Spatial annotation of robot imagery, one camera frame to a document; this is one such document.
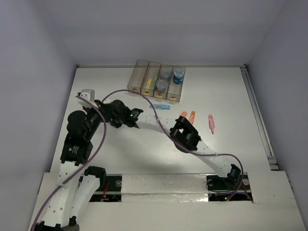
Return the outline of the yellow highlighter marker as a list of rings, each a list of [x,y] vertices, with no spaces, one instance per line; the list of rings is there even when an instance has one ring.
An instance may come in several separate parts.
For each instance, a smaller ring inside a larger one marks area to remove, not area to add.
[[[150,91],[152,85],[152,79],[148,79],[145,86],[145,91]]]

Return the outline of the clear jar purple clips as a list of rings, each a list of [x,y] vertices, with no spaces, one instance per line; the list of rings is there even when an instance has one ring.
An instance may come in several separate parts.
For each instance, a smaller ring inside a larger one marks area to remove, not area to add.
[[[158,92],[165,92],[167,90],[167,84],[168,82],[167,81],[164,81],[164,80],[158,80],[156,82],[156,90]]]

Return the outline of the green highlighter marker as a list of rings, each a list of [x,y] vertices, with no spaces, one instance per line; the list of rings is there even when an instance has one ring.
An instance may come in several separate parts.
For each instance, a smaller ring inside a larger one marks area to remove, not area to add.
[[[157,82],[157,79],[158,79],[158,75],[156,75],[154,78],[153,78],[153,82],[152,82],[152,86],[151,88],[155,88],[155,85],[156,85],[156,82]]]

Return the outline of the clear jar colourful clips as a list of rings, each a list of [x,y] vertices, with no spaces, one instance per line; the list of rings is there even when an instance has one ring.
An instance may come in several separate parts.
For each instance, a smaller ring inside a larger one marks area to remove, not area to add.
[[[162,71],[160,72],[160,78],[161,78],[163,81],[169,81],[170,76],[171,76],[171,72],[172,72],[172,71],[169,71],[169,70],[162,70]]]

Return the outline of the blue round clip jar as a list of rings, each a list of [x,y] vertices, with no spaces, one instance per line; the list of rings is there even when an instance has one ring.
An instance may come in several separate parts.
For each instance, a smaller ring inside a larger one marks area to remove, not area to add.
[[[182,84],[185,77],[185,68],[184,67],[176,67],[173,70],[173,82],[175,84]]]

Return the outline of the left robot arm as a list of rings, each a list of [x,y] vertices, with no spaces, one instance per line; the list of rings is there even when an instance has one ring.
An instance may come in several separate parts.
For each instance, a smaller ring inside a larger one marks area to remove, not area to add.
[[[108,107],[99,100],[80,100],[84,109],[72,112],[67,119],[57,186],[39,209],[33,231],[78,231],[93,193],[106,186],[106,170],[89,163],[97,155],[91,139],[100,124],[106,125]]]

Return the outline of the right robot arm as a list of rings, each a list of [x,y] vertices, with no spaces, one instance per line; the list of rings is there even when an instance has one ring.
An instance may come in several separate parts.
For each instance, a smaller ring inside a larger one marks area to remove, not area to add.
[[[131,110],[120,100],[107,103],[105,107],[108,110],[109,123],[113,127],[125,125],[164,133],[172,139],[178,150],[184,153],[193,152],[193,155],[213,169],[225,188],[232,189],[239,183],[241,169],[211,150],[185,117],[157,118],[153,114],[145,114],[142,109]]]

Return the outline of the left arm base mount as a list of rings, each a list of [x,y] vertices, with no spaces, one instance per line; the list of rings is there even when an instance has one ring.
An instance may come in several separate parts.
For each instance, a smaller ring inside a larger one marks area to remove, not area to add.
[[[105,168],[88,167],[84,176],[93,175],[99,179],[99,188],[90,198],[90,202],[121,202],[122,175],[108,175]]]

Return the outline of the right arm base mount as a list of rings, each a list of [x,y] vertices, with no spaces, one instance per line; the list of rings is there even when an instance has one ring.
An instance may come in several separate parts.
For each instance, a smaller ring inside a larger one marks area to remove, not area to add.
[[[207,175],[205,187],[210,202],[253,201],[248,174],[235,165],[226,178]]]

